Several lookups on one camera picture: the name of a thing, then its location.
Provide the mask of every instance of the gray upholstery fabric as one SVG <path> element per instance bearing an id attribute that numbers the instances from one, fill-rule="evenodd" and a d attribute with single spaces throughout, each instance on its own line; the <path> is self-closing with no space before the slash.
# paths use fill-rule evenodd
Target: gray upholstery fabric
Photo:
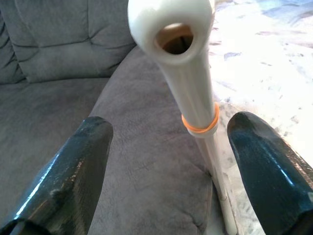
<path id="1" fill-rule="evenodd" d="M 92 110 L 107 78 L 0 86 L 0 224 Z"/>
<path id="2" fill-rule="evenodd" d="M 127 0 L 0 0 L 29 82 L 109 77 L 134 47 Z"/>
<path id="3" fill-rule="evenodd" d="M 16 83 L 24 78 L 0 11 L 0 84 Z"/>
<path id="4" fill-rule="evenodd" d="M 157 66 L 135 48 L 91 116 L 114 137 L 90 235 L 198 235 L 212 184 L 194 139 Z"/>

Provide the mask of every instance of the pipe opening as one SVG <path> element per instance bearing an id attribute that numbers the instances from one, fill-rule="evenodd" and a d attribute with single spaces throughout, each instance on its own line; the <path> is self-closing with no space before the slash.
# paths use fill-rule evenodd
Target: pipe opening
<path id="1" fill-rule="evenodd" d="M 193 39 L 194 35 L 188 25 L 173 23 L 159 31 L 155 43 L 167 53 L 180 55 L 190 48 Z"/>

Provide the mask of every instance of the marble floor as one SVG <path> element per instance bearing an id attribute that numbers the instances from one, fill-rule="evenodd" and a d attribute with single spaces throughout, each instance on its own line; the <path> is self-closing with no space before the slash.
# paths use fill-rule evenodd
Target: marble floor
<path id="1" fill-rule="evenodd" d="M 237 111 L 265 121 L 313 166 L 313 0 L 218 0 L 209 60 L 228 193 L 240 235 L 264 232 L 226 134 Z"/>

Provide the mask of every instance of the orange rubber band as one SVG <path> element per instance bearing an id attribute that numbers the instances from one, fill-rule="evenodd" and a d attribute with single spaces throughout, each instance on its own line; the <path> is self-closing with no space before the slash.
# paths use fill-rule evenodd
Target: orange rubber band
<path id="1" fill-rule="evenodd" d="M 220 116 L 220 107 L 219 107 L 219 104 L 218 103 L 215 103 L 215 117 L 213 119 L 213 121 L 211 122 L 211 124 L 205 128 L 205 129 L 200 129 L 200 128 L 197 128 L 197 127 L 194 127 L 192 125 L 190 125 L 187 120 L 184 118 L 183 115 L 181 115 L 181 120 L 182 120 L 182 123 L 184 123 L 184 126 L 194 132 L 194 133 L 198 133 L 198 134 L 203 134 L 209 130 L 211 130 L 213 127 L 215 127 L 217 121 L 219 120 L 219 116 Z"/>

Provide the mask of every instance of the gray couch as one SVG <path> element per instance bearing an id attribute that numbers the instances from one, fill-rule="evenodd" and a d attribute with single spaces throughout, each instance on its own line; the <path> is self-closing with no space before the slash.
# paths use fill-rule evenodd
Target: gray couch
<path id="1" fill-rule="evenodd" d="M 0 0 L 0 84 L 0 221 L 81 121 L 100 116 L 114 138 L 89 234 L 220 223 L 196 143 L 129 33 L 127 0 Z"/>

